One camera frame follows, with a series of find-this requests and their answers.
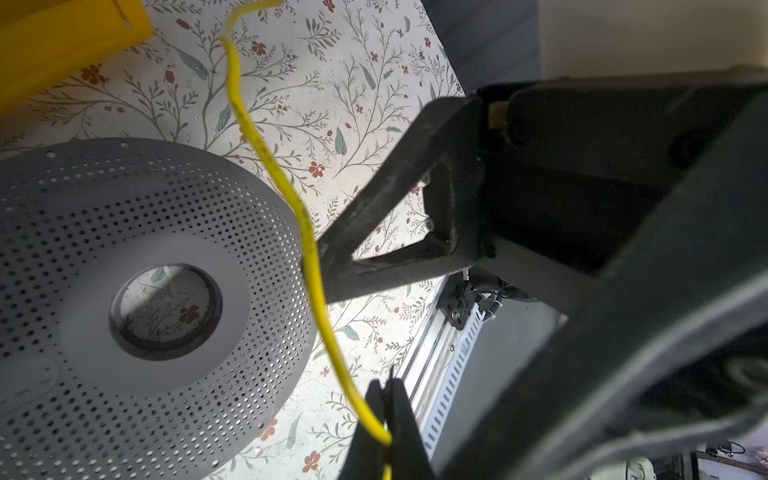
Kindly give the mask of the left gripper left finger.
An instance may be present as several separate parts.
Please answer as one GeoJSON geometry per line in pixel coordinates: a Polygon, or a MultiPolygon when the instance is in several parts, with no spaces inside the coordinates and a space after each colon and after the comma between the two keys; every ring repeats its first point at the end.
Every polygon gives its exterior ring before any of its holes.
{"type": "MultiPolygon", "coordinates": [[[[379,380],[372,380],[364,399],[376,418],[385,420],[383,390],[379,380]]],[[[358,423],[339,480],[381,480],[385,463],[384,447],[358,423]]]]}

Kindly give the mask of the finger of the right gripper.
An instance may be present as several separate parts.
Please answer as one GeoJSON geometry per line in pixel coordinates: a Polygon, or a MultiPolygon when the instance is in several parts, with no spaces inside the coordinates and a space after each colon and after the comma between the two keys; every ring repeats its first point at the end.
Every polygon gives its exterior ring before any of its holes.
{"type": "Polygon", "coordinates": [[[428,103],[371,180],[318,241],[330,303],[456,273],[481,256],[477,155],[482,102],[443,97],[428,103]],[[358,247],[423,179],[432,229],[419,242],[356,260],[358,247]]]}

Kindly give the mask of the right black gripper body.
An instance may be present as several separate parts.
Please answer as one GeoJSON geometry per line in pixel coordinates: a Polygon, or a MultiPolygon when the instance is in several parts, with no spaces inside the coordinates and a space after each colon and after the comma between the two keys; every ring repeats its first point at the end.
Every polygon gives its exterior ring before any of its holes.
{"type": "Polygon", "coordinates": [[[575,479],[767,414],[767,73],[485,88],[484,267],[567,316],[446,479],[575,479]]]}

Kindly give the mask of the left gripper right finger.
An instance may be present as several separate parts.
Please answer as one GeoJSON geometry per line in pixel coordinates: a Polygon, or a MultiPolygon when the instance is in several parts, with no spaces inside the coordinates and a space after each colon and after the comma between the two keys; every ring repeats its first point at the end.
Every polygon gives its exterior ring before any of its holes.
{"type": "Polygon", "coordinates": [[[403,381],[390,378],[384,388],[387,426],[392,435],[387,460],[394,480],[436,479],[403,381]]]}

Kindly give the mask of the grey perforated cable spool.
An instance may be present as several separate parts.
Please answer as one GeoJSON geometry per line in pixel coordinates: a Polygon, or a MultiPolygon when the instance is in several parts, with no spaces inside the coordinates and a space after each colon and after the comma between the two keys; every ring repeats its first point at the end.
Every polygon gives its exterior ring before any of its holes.
{"type": "Polygon", "coordinates": [[[316,336],[293,213],[209,152],[95,139],[1,163],[1,475],[200,479],[316,336]]]}

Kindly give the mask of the yellow plastic bin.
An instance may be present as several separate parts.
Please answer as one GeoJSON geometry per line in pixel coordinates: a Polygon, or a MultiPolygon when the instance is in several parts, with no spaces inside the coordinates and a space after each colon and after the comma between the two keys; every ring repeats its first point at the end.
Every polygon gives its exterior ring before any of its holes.
{"type": "Polygon", "coordinates": [[[152,35],[140,1],[3,1],[1,112],[152,35]]]}

